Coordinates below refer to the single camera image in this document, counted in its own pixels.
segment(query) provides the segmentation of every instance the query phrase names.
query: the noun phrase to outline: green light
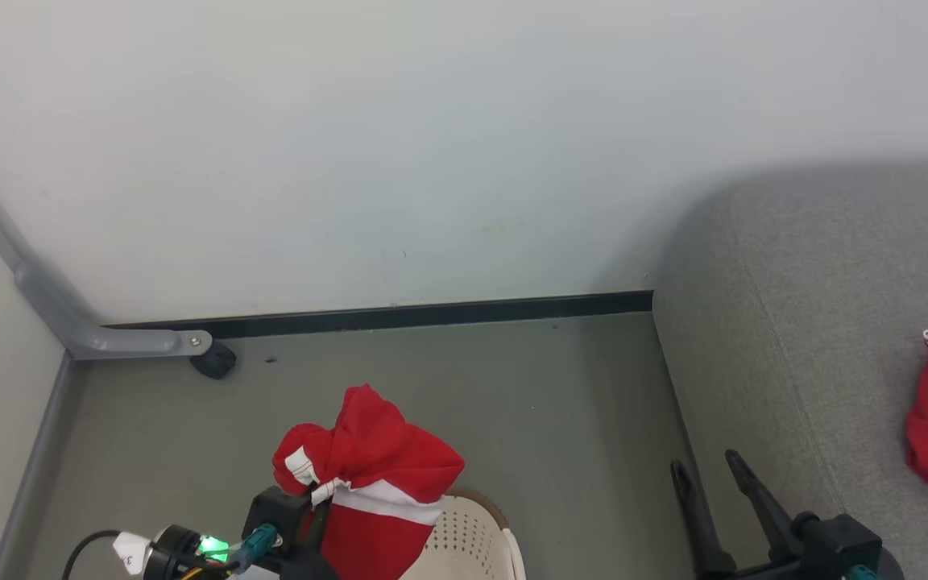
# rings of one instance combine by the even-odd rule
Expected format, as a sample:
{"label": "green light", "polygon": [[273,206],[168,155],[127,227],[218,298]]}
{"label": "green light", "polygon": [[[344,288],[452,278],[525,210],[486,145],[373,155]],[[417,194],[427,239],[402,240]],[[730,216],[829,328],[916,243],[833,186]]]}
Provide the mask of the green light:
{"label": "green light", "polygon": [[199,553],[216,561],[228,561],[228,543],[213,536],[203,536],[199,540]]}

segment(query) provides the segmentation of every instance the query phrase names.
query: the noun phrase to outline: gray sofa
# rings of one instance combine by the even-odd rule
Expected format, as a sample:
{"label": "gray sofa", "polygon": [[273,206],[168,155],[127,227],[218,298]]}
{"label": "gray sofa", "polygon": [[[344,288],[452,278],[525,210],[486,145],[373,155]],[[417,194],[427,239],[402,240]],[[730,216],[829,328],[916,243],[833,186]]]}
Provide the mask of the gray sofa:
{"label": "gray sofa", "polygon": [[928,351],[928,165],[776,173],[691,214],[654,318],[719,537],[767,545],[738,450],[791,514],[847,512],[928,578],[928,486],[905,415]]}

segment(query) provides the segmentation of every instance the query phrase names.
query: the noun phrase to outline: black wheel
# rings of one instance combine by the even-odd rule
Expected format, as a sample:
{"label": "black wheel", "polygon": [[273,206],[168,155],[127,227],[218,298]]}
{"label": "black wheel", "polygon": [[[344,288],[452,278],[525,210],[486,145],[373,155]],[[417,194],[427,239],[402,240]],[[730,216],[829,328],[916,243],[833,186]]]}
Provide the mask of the black wheel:
{"label": "black wheel", "polygon": [[236,360],[238,358],[228,346],[213,341],[213,345],[210,345],[206,352],[192,357],[192,367],[211,379],[224,379],[228,372],[235,368]]}

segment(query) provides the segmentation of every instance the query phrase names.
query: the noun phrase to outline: white tag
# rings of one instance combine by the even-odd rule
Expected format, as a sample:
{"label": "white tag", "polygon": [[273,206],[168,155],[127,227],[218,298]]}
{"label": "white tag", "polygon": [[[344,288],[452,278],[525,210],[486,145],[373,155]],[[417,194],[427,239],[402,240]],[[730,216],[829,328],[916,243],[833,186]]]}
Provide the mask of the white tag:
{"label": "white tag", "polygon": [[148,544],[150,540],[134,533],[121,532],[114,540],[114,551],[117,552],[128,574],[135,576],[145,569],[145,559],[148,557]]}

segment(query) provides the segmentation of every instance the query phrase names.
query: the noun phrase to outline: laundry basket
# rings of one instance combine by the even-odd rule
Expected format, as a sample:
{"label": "laundry basket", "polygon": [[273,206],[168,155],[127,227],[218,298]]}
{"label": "laundry basket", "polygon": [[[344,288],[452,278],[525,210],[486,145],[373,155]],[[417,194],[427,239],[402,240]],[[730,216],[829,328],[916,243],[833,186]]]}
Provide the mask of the laundry basket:
{"label": "laundry basket", "polygon": [[474,491],[450,489],[425,550],[401,580],[525,580],[525,565],[496,504]]}

